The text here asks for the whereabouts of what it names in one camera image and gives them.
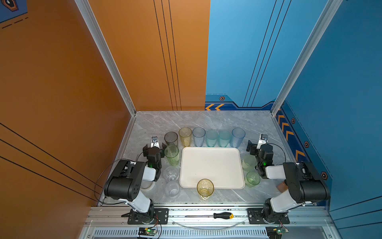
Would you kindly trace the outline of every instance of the screwdriver handle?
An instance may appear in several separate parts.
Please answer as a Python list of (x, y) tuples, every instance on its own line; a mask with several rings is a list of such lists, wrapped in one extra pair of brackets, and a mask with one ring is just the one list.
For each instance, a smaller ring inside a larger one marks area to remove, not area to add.
[(223, 218), (223, 219), (232, 219), (233, 214), (232, 213), (214, 213), (214, 218)]

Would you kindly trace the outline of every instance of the yellow arrow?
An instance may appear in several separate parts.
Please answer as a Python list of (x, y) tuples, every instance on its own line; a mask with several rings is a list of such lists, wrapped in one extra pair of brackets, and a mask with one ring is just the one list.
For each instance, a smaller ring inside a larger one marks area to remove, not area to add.
[(210, 107), (213, 106), (214, 104), (210, 104), (209, 106), (206, 107), (206, 110), (210, 111)]
[(216, 107), (215, 109), (216, 109), (217, 111), (219, 111), (219, 110), (220, 110), (219, 108), (220, 108), (221, 106), (223, 106), (223, 105), (224, 105), (224, 104), (221, 104), (221, 105), (219, 105), (218, 107)]
[(295, 135), (295, 134), (293, 132), (286, 131), (285, 138), (286, 138), (287, 141), (288, 141), (288, 135)]
[(281, 125), (283, 126), (281, 131), (284, 133), (284, 126), (289, 126), (289, 124), (288, 123), (282, 123)]
[(301, 151), (298, 151), (298, 150), (296, 150), (296, 161), (298, 162), (298, 155), (302, 155), (302, 156), (304, 156), (305, 157), (305, 154), (303, 153), (303, 152), (301, 152)]
[(283, 115), (278, 116), (278, 124), (280, 124), (280, 118), (285, 118), (285, 116), (283, 116)]

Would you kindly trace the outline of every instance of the clear glass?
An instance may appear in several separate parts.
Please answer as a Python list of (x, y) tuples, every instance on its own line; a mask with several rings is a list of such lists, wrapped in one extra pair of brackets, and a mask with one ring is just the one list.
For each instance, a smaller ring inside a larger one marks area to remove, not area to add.
[(214, 184), (208, 179), (202, 179), (197, 183), (197, 192), (203, 200), (206, 200), (214, 192)]
[(165, 148), (165, 156), (172, 166), (177, 166), (179, 163), (179, 149), (175, 145), (170, 145)]
[(178, 146), (178, 134), (175, 132), (168, 132), (165, 134), (166, 145), (175, 145)]
[(257, 172), (249, 172), (245, 176), (245, 185), (248, 187), (254, 187), (260, 183), (260, 176)]
[(206, 135), (205, 129), (203, 129), (202, 127), (196, 127), (192, 131), (192, 135), (194, 136), (195, 146), (196, 147), (203, 146), (204, 136)]
[(171, 182), (179, 178), (179, 169), (177, 167), (168, 167), (163, 171), (163, 177)]
[(222, 130), (219, 132), (219, 146), (220, 147), (227, 147), (228, 143), (230, 142), (230, 139), (231, 139), (231, 133), (226, 131), (226, 130)]
[(179, 195), (180, 187), (177, 181), (171, 181), (166, 185), (165, 192), (167, 196), (174, 198)]
[(241, 166), (243, 167), (244, 171), (249, 172), (256, 166), (256, 163), (256, 156), (249, 154), (244, 157)]
[(191, 143), (192, 130), (187, 127), (183, 127), (179, 130), (180, 141), (184, 147), (189, 147)]
[(234, 128), (232, 130), (232, 137), (230, 145), (232, 148), (238, 148), (245, 137), (245, 131), (241, 128)]
[(206, 143), (208, 147), (214, 147), (218, 138), (218, 134), (215, 130), (209, 130), (206, 133)]

